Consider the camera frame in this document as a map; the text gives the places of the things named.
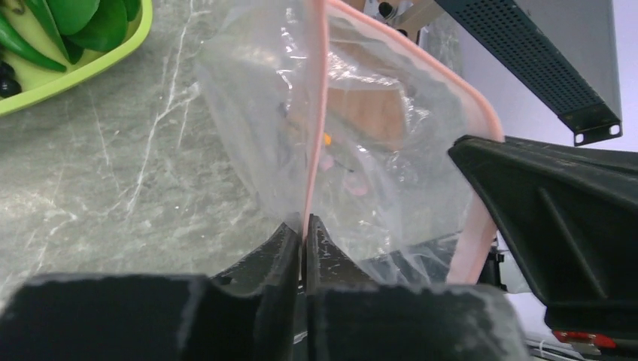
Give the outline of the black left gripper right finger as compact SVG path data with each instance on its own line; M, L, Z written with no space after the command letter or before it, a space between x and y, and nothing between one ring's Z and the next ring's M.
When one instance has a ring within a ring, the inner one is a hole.
M513 307L487 285L374 282L310 216L305 241L310 360L526 360Z

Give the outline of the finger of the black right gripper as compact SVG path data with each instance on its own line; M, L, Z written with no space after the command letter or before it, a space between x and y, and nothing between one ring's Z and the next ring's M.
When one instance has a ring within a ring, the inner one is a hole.
M637 337L637 155L464 136L448 152L555 331Z

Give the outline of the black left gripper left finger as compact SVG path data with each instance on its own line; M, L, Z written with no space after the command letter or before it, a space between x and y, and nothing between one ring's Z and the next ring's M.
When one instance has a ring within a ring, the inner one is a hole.
M51 273L1 315L3 360L289 360L299 236L285 225L224 272Z

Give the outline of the clear pink zip top bag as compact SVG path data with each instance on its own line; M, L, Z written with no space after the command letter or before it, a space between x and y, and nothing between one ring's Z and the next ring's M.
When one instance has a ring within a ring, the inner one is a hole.
M382 284L474 284L497 228L448 155L460 137L503 141L485 97L397 30L343 1L217 1L196 63L236 174L296 231L311 215ZM399 150L328 109L332 30L379 43L405 107ZM319 167L323 134L349 147L354 173Z

